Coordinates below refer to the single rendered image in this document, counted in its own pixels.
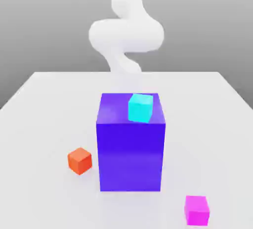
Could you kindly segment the small orange cube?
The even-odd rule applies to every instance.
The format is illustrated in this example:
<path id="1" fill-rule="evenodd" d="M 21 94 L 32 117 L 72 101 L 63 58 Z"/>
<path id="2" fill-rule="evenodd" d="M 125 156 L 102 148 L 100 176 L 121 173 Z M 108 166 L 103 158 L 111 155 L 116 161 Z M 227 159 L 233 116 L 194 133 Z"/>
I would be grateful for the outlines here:
<path id="1" fill-rule="evenodd" d="M 83 174 L 92 167 L 91 153 L 82 147 L 70 152 L 67 158 L 69 168 L 78 175 Z"/>

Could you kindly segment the small cyan cube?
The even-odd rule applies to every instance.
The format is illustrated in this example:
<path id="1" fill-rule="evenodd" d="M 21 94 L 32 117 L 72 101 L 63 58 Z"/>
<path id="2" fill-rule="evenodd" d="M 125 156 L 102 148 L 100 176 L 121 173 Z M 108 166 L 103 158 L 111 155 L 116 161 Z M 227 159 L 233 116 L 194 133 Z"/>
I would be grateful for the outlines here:
<path id="1" fill-rule="evenodd" d="M 153 102 L 152 95 L 134 93 L 128 101 L 128 119 L 148 123 L 153 114 Z"/>

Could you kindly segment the large purple box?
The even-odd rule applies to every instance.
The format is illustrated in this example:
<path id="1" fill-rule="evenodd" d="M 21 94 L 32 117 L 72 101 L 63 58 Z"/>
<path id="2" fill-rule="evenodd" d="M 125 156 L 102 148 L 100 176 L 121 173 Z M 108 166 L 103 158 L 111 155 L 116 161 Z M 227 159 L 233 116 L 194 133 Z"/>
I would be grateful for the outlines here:
<path id="1" fill-rule="evenodd" d="M 101 191 L 160 191 L 166 121 L 158 94 L 148 123 L 128 120 L 130 93 L 103 93 L 96 120 Z"/>

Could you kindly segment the small magenta cube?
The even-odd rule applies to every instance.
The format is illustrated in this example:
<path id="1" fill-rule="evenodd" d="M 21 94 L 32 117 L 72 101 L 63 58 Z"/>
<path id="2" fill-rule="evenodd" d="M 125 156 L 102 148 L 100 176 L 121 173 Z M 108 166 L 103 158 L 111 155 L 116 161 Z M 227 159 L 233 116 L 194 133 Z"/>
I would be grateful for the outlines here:
<path id="1" fill-rule="evenodd" d="M 206 197 L 187 195 L 184 213 L 188 226 L 207 226 L 210 209 Z"/>

